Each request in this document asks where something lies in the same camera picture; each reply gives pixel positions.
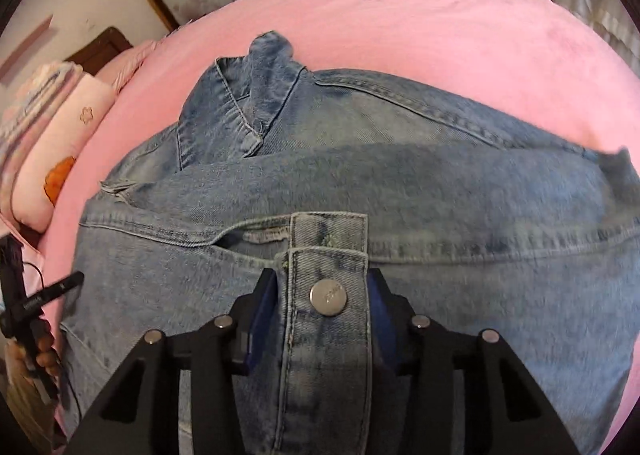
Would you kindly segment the left hand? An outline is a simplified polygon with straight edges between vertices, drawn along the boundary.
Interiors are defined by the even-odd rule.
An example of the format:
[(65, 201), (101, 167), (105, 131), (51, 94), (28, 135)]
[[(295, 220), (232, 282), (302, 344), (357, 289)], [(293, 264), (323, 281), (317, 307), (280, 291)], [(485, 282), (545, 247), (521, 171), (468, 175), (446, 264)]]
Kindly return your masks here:
[(54, 349), (54, 337), (51, 334), (49, 322), (46, 319), (38, 319), (32, 325), (32, 334), (37, 345), (37, 354), (29, 354), (24, 345), (15, 339), (6, 341), (4, 355), (10, 383), (32, 383), (26, 361), (32, 361), (42, 367), (53, 379), (58, 379), (60, 376), (61, 364), (58, 353)]

